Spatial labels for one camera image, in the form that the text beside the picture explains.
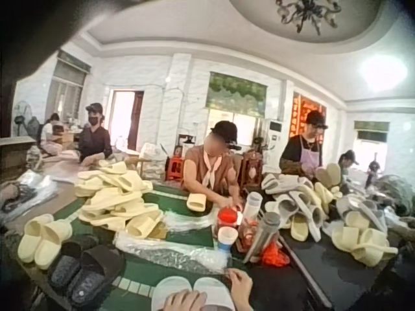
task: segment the ceiling light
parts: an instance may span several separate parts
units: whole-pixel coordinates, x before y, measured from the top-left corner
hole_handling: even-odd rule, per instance
[[[376,55],[363,63],[361,74],[375,91],[392,89],[408,75],[405,65],[392,56]]]

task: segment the apron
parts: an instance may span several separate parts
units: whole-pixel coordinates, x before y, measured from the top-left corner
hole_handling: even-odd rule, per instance
[[[304,148],[303,137],[300,137],[301,159],[300,163],[312,167],[313,170],[320,166],[320,147],[317,144],[317,152]]]

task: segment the marble column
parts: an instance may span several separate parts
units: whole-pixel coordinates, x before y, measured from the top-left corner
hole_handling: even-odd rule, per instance
[[[162,144],[170,156],[173,154],[177,140],[180,107],[184,97],[184,86],[189,72],[190,61],[191,54],[174,54],[169,74],[166,78],[157,143]]]

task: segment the hand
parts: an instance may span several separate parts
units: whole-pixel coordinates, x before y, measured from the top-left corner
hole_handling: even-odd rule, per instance
[[[250,311],[249,295],[252,289],[252,279],[246,272],[238,269],[228,269],[231,279],[231,297],[238,311]]]
[[[198,291],[182,290],[168,296],[163,311],[200,311],[205,305],[207,297],[206,293],[200,294]]]

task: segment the black slipper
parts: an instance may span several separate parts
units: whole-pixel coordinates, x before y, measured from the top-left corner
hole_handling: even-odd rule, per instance
[[[93,235],[76,235],[62,244],[60,255],[48,270],[49,284],[56,290],[66,289],[81,267],[82,253],[94,248],[99,243]]]
[[[85,251],[81,270],[67,289],[69,302],[77,308],[101,303],[101,298],[124,268],[124,255],[113,246],[98,245]]]

